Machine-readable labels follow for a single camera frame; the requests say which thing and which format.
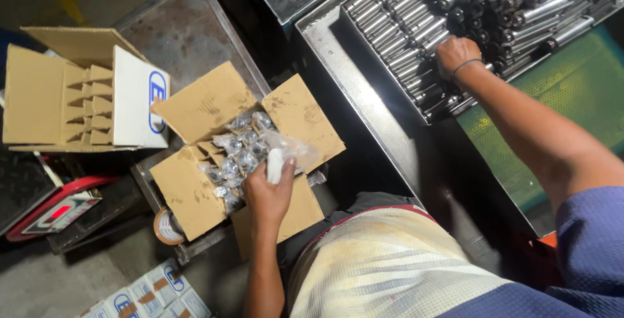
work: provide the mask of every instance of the green mesh surface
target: green mesh surface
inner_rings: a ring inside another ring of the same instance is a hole
[[[603,26],[567,45],[513,85],[588,130],[619,153],[624,146],[624,52]],[[546,201],[480,106],[458,118],[512,200],[526,212]]]

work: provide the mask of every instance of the metal workbench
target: metal workbench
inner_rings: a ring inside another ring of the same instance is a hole
[[[217,0],[149,0],[115,28],[154,65],[171,74],[171,95],[228,60],[258,100],[270,92]],[[154,212],[165,205],[165,200],[149,169],[183,145],[172,133],[167,149],[136,154],[130,170]],[[233,228],[226,221],[193,242],[176,247],[180,263],[187,263],[231,234]]]

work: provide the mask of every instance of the wristband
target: wristband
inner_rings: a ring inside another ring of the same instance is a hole
[[[473,62],[473,61],[475,61],[475,60],[478,60],[479,62],[481,62],[481,59],[480,59],[480,58],[473,58],[473,59],[469,59],[469,60],[465,61],[464,63],[460,64],[459,66],[457,66],[457,68],[455,68],[455,70],[454,70],[454,71],[452,71],[452,72],[450,73],[450,81],[454,82],[454,79],[455,79],[455,74],[457,73],[457,71],[458,71],[461,67],[463,67],[463,66],[465,66],[466,64],[469,64],[470,62]]]

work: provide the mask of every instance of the stack of boxes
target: stack of boxes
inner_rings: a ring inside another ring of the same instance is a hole
[[[81,318],[211,318],[210,309],[169,258]]]

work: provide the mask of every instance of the person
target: person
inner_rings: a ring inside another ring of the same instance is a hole
[[[317,223],[322,234],[288,275],[285,304],[276,242],[290,203],[291,159],[276,186],[266,182],[265,166],[245,180],[253,239],[248,317],[624,317],[624,164],[490,73],[471,40],[451,36],[436,52],[442,77],[477,99],[548,195],[565,287],[540,292],[497,277],[470,264],[413,199],[361,193],[355,209]]]

